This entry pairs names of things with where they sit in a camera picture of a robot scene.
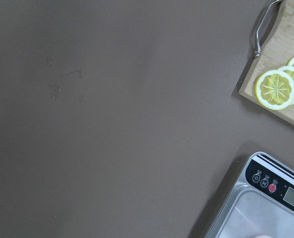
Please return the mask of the silver kitchen scale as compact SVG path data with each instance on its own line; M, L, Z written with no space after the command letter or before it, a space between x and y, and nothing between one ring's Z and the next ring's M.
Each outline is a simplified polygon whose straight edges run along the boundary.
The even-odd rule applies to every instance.
M227 192L206 238L294 238L294 170L252 154Z

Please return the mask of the wooden cutting board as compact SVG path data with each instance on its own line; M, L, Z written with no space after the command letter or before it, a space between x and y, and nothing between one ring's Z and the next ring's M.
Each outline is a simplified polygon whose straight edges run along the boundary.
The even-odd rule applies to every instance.
M239 88L239 94L258 104L255 96L257 78L272 69L288 63L294 57L294 0L280 3L274 25L261 45L261 54L255 58Z

